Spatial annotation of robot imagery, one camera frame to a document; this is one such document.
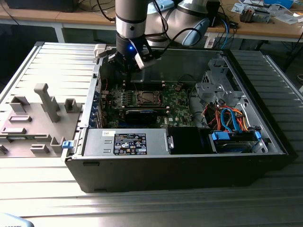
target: wooden desk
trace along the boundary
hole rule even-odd
[[[10,9],[5,1],[2,1],[6,11],[12,15],[19,24],[53,27],[60,43],[65,42],[62,32],[63,28],[115,30],[114,23],[109,22],[106,18],[93,12],[86,12],[81,9],[77,9],[73,13],[47,10]],[[237,0],[222,0],[226,15],[232,21],[239,23],[239,29],[235,34],[235,38],[297,42],[303,31],[302,23],[288,25],[275,18],[272,18],[268,24],[242,23],[240,22],[240,15],[238,13],[230,12],[232,6],[236,2]],[[303,6],[294,4],[291,10],[303,11]],[[113,17],[115,15],[114,8],[109,9],[108,14],[110,17]],[[0,23],[15,24],[11,17],[3,10],[1,5]],[[207,40],[210,41],[217,36],[221,36],[222,33],[224,33],[224,27],[223,25],[219,25],[218,27],[208,28],[205,35],[208,36]]]

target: robotic arm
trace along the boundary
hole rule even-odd
[[[116,0],[116,53],[109,56],[108,62],[114,64],[122,73],[128,75],[155,63],[161,52],[152,50],[150,44],[167,44],[176,34],[175,41],[190,46],[203,36],[208,28],[206,18],[207,0],[183,0],[175,8],[168,0],[158,0],[162,15],[168,23],[167,36],[151,37],[145,34],[163,33],[162,19],[157,11],[149,10],[153,0]]]

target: black computer case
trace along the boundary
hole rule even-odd
[[[11,9],[42,9],[73,12],[79,0],[5,0]]]

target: dark floor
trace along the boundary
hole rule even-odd
[[[65,39],[69,43],[98,43],[113,44],[115,32],[96,31],[87,29],[67,29],[64,31]],[[37,41],[57,42],[55,32],[49,27],[33,26],[10,26],[0,24],[0,91],[9,82],[19,65],[33,48]],[[234,39],[226,48],[241,50],[253,50],[258,41]],[[270,41],[263,44],[261,51],[269,55],[279,67],[282,67],[290,52],[290,43]],[[286,71],[286,75],[297,88],[301,84],[296,79],[298,74],[303,73],[303,54],[298,56]]]

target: power supply label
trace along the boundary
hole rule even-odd
[[[146,134],[115,134],[115,155],[147,155]]]

